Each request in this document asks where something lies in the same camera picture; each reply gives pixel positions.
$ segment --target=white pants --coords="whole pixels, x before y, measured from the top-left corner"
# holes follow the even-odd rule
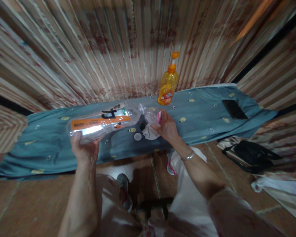
[[[199,149],[192,149],[206,162],[206,157]],[[217,236],[208,213],[207,201],[194,186],[177,152],[172,155],[170,164],[179,179],[168,224],[186,236]],[[119,202],[118,182],[109,175],[99,174],[96,176],[96,189],[99,213],[102,213],[98,230],[100,236],[138,236],[142,226]]]

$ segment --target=plastic bottle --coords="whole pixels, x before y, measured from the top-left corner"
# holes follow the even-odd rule
[[[157,107],[145,107],[143,104],[139,104],[139,107],[147,123],[161,124],[161,111]]]
[[[160,105],[168,105],[171,103],[173,94],[178,85],[179,75],[175,71],[177,66],[175,59],[179,57],[179,52],[172,53],[172,63],[168,67],[161,79],[160,91],[158,96],[158,103]]]
[[[134,126],[141,115],[147,117],[147,122],[160,121],[160,113],[155,107],[146,107],[143,104],[121,102],[103,111],[80,116],[69,120],[67,133],[72,136],[75,132],[82,132],[81,144],[87,144],[101,136],[119,129]]]

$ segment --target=blue cloth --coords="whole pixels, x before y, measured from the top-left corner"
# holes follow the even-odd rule
[[[221,101],[223,99],[235,100],[249,119],[232,119]],[[261,108],[235,86],[194,88],[176,92],[171,104],[167,106],[160,106],[157,96],[130,99],[128,102],[165,109],[176,121],[178,133],[188,145],[232,135],[250,137],[263,123],[277,114],[275,111]],[[75,170],[77,161],[66,132],[68,121],[63,117],[71,119],[104,110],[116,103],[118,102],[74,106],[29,115],[28,126],[22,136],[0,163],[0,175],[20,177]],[[186,121],[180,122],[181,118],[186,118]],[[143,116],[135,126],[108,134],[101,141],[98,163],[170,148],[161,137],[149,141],[143,136],[140,141],[136,141],[134,133],[129,132],[129,129],[136,128],[136,132],[141,133],[139,127],[142,122]]]

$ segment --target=smartphone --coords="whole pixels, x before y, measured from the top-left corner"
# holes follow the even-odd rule
[[[222,102],[233,119],[248,119],[235,100],[222,100]]]

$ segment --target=bracelet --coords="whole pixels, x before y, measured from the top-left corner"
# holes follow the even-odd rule
[[[182,160],[182,161],[187,161],[187,160],[191,159],[194,155],[195,155],[195,152],[192,151],[192,153],[191,153],[188,157],[186,157],[186,158],[181,158],[181,160]]]

